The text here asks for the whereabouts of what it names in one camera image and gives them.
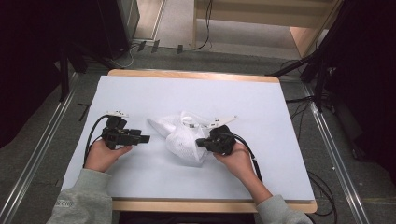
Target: person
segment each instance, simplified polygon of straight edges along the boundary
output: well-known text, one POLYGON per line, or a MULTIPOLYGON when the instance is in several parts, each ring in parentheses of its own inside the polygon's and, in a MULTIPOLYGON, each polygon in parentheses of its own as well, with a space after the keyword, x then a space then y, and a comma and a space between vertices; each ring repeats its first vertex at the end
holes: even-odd
MULTIPOLYGON (((111 150, 104 140, 94 142, 75 186, 60 193, 47 223, 111 223, 112 199, 106 193, 111 176, 105 171, 131 149, 125 146, 111 150)), ((272 195, 264 186, 253 171, 244 145, 236 143, 229 156, 216 153, 214 156, 248 189, 263 223, 312 223, 304 213, 291 210, 282 196, 272 195)))

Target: floor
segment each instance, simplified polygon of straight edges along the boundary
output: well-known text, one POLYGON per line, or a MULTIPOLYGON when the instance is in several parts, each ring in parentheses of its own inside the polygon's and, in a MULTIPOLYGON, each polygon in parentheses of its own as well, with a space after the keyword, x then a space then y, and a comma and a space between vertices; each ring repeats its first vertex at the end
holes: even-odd
MULTIPOLYGON (((191 2, 166 1, 161 24, 156 34, 156 39, 161 40, 160 46, 173 48, 178 44, 184 46, 191 44, 192 31, 189 22, 183 19, 183 16, 187 16, 189 12, 187 9, 181 11, 179 25, 176 25, 177 18, 172 17, 175 13, 171 13, 176 10, 176 7, 189 8, 191 2)), ((205 30, 204 24, 204 21, 199 23, 198 45, 203 43, 206 37, 206 33, 202 32, 203 28, 205 30)), ((132 51, 134 63, 127 69, 169 69, 257 75, 275 72, 286 63, 291 63, 290 60, 300 59, 287 27, 258 27, 236 22, 225 24, 216 21, 212 21, 210 27, 211 48, 207 45, 200 51, 185 51, 177 54, 176 49, 166 48, 159 49, 157 53, 150 53, 151 47, 148 46, 140 52, 132 51)), ((127 64, 130 61, 131 57, 128 54, 117 60, 121 64, 127 64)), ((107 73, 107 70, 100 64, 90 59, 87 59, 87 62, 89 69, 86 74, 77 74, 74 97, 59 124, 58 131, 50 141, 32 183, 23 193, 24 197, 11 223, 45 223, 50 217, 51 208, 62 185, 65 169, 85 121, 85 119, 79 121, 85 106, 78 104, 89 104, 92 101, 98 79, 107 73)), ((281 86, 286 99, 305 96, 304 85, 298 81, 298 75, 299 72, 295 70, 281 78, 281 86)), ((51 115, 59 105, 59 95, 60 90, 55 90, 28 120, 14 141, 0 149, 0 163, 2 164, 0 166, 0 204, 2 206, 6 204, 9 193, 35 151, 35 146, 50 122, 51 115)), ((288 105, 291 115, 298 109, 298 106, 299 104, 288 105)), ((396 223, 394 214, 396 189, 390 182, 388 173, 376 163, 356 161, 337 117, 329 110, 324 110, 323 116, 331 130, 350 179, 361 197, 370 223, 396 223)), ((292 122, 296 135, 301 136, 299 144, 307 170, 320 176, 332 190, 338 212, 338 223, 367 223, 357 222, 353 216, 345 190, 334 171, 334 164, 318 130, 314 113, 308 109, 305 113, 296 116, 292 122)), ((313 185, 313 190, 319 205, 318 211, 326 213, 330 207, 323 190, 315 185, 313 185)), ((115 212, 114 223, 117 223, 117 215, 118 213, 115 212)), ((312 215, 312 218, 317 223, 334 223, 333 214, 326 217, 312 215)))

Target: gray sleeve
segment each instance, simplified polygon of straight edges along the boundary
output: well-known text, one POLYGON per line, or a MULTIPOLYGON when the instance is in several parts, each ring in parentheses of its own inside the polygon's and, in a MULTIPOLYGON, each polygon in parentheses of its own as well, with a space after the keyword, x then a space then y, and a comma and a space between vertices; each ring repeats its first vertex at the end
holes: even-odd
POLYGON ((264 224, 308 224, 311 220, 302 212, 288 207, 281 195, 275 195, 257 205, 264 224))
POLYGON ((82 169, 75 186, 59 194, 47 223, 111 223, 112 199, 106 193, 110 177, 82 169))

